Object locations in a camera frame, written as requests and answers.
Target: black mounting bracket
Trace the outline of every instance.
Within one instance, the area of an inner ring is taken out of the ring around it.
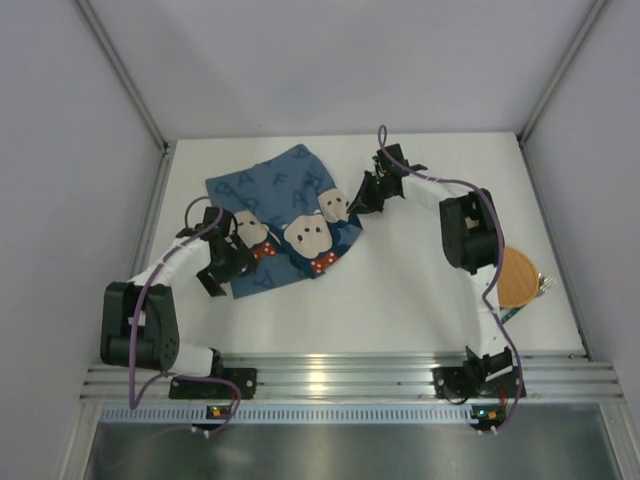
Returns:
[[[462,404],[471,398],[499,399],[501,395],[514,398],[520,375],[518,368],[513,366],[511,350],[508,348],[497,355],[485,355],[482,358],[467,348],[467,360],[462,366],[434,368],[433,382],[436,398]],[[522,388],[522,396],[526,396],[524,385]]]
[[[482,192],[493,205],[489,191]],[[452,267],[475,275],[478,268],[498,263],[498,233],[476,192],[441,201],[440,228],[444,254]]]
[[[105,291],[100,358],[106,364],[129,366],[129,318],[133,317],[141,289],[133,283],[113,282]],[[138,326],[136,365],[166,372],[173,366],[180,345],[171,287],[149,288],[143,309],[146,321]]]
[[[218,378],[235,383],[240,389],[242,400],[251,400],[258,386],[258,370],[255,368],[225,368]],[[172,400],[230,400],[233,390],[218,383],[185,380],[176,377],[171,380],[169,398]]]
[[[183,228],[176,238],[192,237],[211,225],[218,216],[217,207],[207,207],[204,219],[194,227]],[[246,272],[254,271],[258,261],[238,236],[237,221],[234,215],[223,210],[220,223],[200,238],[209,244],[211,263],[198,272],[197,277],[202,286],[212,297],[226,295],[220,286]]]
[[[385,147],[385,150],[394,160],[411,170],[417,172],[427,169],[424,165],[409,165],[398,143]],[[364,172],[364,179],[356,198],[347,210],[349,213],[382,212],[386,199],[395,196],[404,197],[402,178],[409,173],[391,162],[382,150],[378,150],[373,157],[373,162],[374,172]]]

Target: white table surface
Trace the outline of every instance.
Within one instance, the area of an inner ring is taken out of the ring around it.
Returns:
[[[391,135],[411,163],[439,177],[487,188],[506,242],[559,285],[507,323],[521,351],[582,352],[542,217],[513,134]],[[304,143],[353,198],[371,169],[375,135],[181,140],[164,195],[151,258],[183,227],[183,213],[206,194],[205,179],[268,160]],[[463,189],[456,194],[464,194]],[[192,210],[202,219],[204,204]],[[226,353],[451,352],[464,348],[471,315],[461,276],[444,258],[436,215],[401,198],[382,214],[361,216],[364,231],[327,274],[234,300],[211,299],[194,279],[176,298],[184,341]]]

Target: cable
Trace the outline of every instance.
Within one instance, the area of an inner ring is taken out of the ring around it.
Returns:
[[[209,197],[198,197],[197,199],[195,199],[189,204],[189,206],[187,207],[187,212],[185,212],[185,218],[187,217],[189,209],[204,198],[209,198]],[[143,285],[142,289],[140,290],[140,295],[138,295],[138,300],[136,301],[135,310],[133,312],[133,319],[131,320],[131,338],[129,339],[129,407],[131,408],[131,410],[135,410],[138,407],[138,405],[140,404],[140,401],[142,400],[142,396],[144,395],[144,392],[147,390],[147,388],[149,388],[149,385],[151,385],[151,383],[156,381],[158,378],[168,377],[169,375],[171,375],[170,373],[162,372],[152,377],[148,382],[146,382],[143,385],[142,389],[140,390],[140,393],[136,396],[136,351],[137,351],[136,346],[138,343],[138,324],[140,322],[140,314],[142,313],[142,307],[144,305],[144,301],[147,298],[147,293],[149,292],[149,288],[153,284],[153,281],[156,279],[158,274],[162,271],[164,264],[167,263],[169,259],[176,254],[176,252],[178,252],[181,248],[189,245],[190,243],[196,241],[198,238],[202,237],[203,235],[209,233],[214,228],[216,228],[218,223],[220,223],[220,220],[222,219],[222,215],[224,212],[222,209],[222,206],[213,197],[211,198],[211,203],[213,203],[214,206],[218,208],[218,215],[216,216],[215,220],[211,223],[211,225],[208,225],[206,228],[200,230],[195,235],[187,238],[186,240],[184,240],[183,242],[181,242],[180,244],[176,245],[171,250],[169,250],[165,254],[165,256],[162,257],[162,261],[158,262],[158,265],[156,265],[156,268],[154,268],[153,272],[151,273],[151,275]]]
[[[447,401],[447,403],[449,403],[450,405],[464,405],[465,403],[467,403],[467,401],[471,398],[471,394],[467,393],[464,397],[462,397],[462,400],[458,400],[458,401],[453,401],[451,400],[446,393],[442,392],[442,397]]]
[[[502,424],[498,428],[496,428],[495,433],[500,433],[511,422],[511,419],[513,418],[513,414],[515,413],[516,408],[518,407],[518,402],[522,397],[522,393],[524,389],[524,378],[522,376],[522,360],[520,359],[520,354],[518,353],[518,349],[516,348],[515,344],[513,343],[513,340],[507,333],[507,330],[502,325],[502,322],[500,321],[500,317],[497,315],[493,305],[491,305],[491,302],[487,298],[491,290],[493,290],[493,288],[498,283],[498,277],[500,276],[500,272],[502,271],[502,266],[504,263],[504,235],[502,232],[502,227],[500,226],[500,220],[498,219],[498,214],[496,213],[496,210],[493,207],[493,204],[491,203],[489,198],[485,195],[485,193],[473,183],[467,182],[465,180],[458,180],[458,179],[451,179],[451,178],[430,177],[427,175],[423,175],[422,173],[416,172],[414,170],[411,170],[409,167],[406,167],[400,162],[398,162],[395,158],[393,158],[389,154],[389,152],[387,152],[387,149],[385,148],[386,141],[387,141],[387,127],[386,125],[380,125],[380,127],[378,128],[378,144],[380,145],[380,150],[382,151],[384,156],[387,157],[387,159],[390,160],[391,163],[393,163],[400,170],[407,172],[411,175],[415,175],[416,177],[422,178],[423,180],[427,180],[429,182],[443,183],[443,184],[449,184],[449,185],[461,185],[463,187],[473,190],[478,195],[478,197],[480,197],[482,202],[485,204],[489,212],[489,215],[491,216],[491,220],[493,220],[493,224],[496,228],[496,233],[498,236],[498,262],[496,265],[496,272],[493,275],[491,282],[489,282],[489,285],[487,286],[485,291],[482,292],[482,301],[485,303],[485,305],[491,312],[491,315],[493,316],[493,319],[495,320],[496,325],[498,326],[498,329],[504,336],[504,339],[509,344],[509,347],[511,347],[513,355],[516,357],[516,364],[518,366],[518,379],[519,379],[518,389],[513,399],[513,405],[511,407],[511,410],[509,411],[509,414],[507,415],[507,418],[505,418],[504,422],[502,422]]]
[[[238,409],[240,408],[240,402],[242,400],[242,392],[240,391],[240,388],[238,388],[238,386],[233,383],[230,382],[229,380],[225,380],[223,378],[209,378],[209,377],[205,377],[205,378],[201,378],[201,377],[189,377],[187,375],[177,375],[171,372],[164,372],[164,373],[160,373],[156,376],[154,376],[153,378],[151,378],[149,381],[147,381],[142,389],[140,390],[140,398],[142,398],[142,395],[144,394],[144,391],[149,387],[149,385],[151,385],[154,381],[156,381],[158,378],[160,377],[174,377],[174,378],[184,378],[186,380],[191,380],[191,381],[196,381],[196,382],[205,382],[205,383],[219,383],[220,385],[225,385],[229,388],[231,388],[233,395],[232,395],[232,400],[231,400],[231,404],[229,405],[230,407],[230,411],[229,414],[226,416],[224,422],[222,422],[221,424],[219,424],[219,426],[215,429],[215,430],[209,430],[207,435],[207,438],[209,438],[211,435],[216,435],[220,432],[222,432],[223,430],[225,430],[226,428],[229,427],[229,424],[231,423],[231,420],[236,416],[236,413],[238,412]],[[164,436],[167,433],[171,433],[171,432],[176,432],[176,431],[180,431],[180,430],[192,430],[192,427],[189,425],[174,425],[168,428],[165,428],[157,433],[154,433],[153,435],[151,435],[149,438],[145,439],[145,443],[148,442],[152,442],[154,440],[156,440],[159,437]],[[131,460],[134,456],[135,456],[136,452],[134,451],[133,453],[130,453],[128,455],[126,455],[124,458],[118,460],[117,462],[113,462],[110,465],[107,464],[107,462],[104,460],[104,454],[103,451],[100,450],[100,463],[102,464],[102,467],[105,470],[116,470],[117,468],[120,468],[122,465],[124,465],[125,463],[127,463],[129,460]]]
[[[209,197],[207,195],[203,195],[202,197],[198,197],[198,198],[195,198],[195,199],[191,200],[191,203],[189,205],[187,205],[187,209],[184,211],[184,226],[185,226],[185,228],[189,228],[189,212],[191,211],[191,209],[193,208],[193,206],[196,203],[201,202],[202,200],[209,200]]]

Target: white enclosure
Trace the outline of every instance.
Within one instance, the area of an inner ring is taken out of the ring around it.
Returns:
[[[532,375],[552,374],[532,400],[620,402],[612,361],[638,423],[637,20],[624,0],[5,2],[0,477],[81,478],[104,289],[166,249],[206,178],[305,143],[352,196],[381,123],[412,162],[488,188],[507,243],[558,280],[507,324]],[[236,361],[460,351],[437,218],[394,199],[363,224],[321,279],[238,301],[194,281],[188,339]],[[583,343],[602,363],[574,368]],[[621,462],[635,432],[613,405]]]

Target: white wall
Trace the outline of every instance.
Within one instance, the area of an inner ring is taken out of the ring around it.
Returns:
[[[519,131],[591,0],[93,0],[171,138]]]
[[[0,2],[0,478],[52,478],[158,150],[68,0]]]
[[[612,2],[529,142],[595,353],[640,425],[640,3]]]

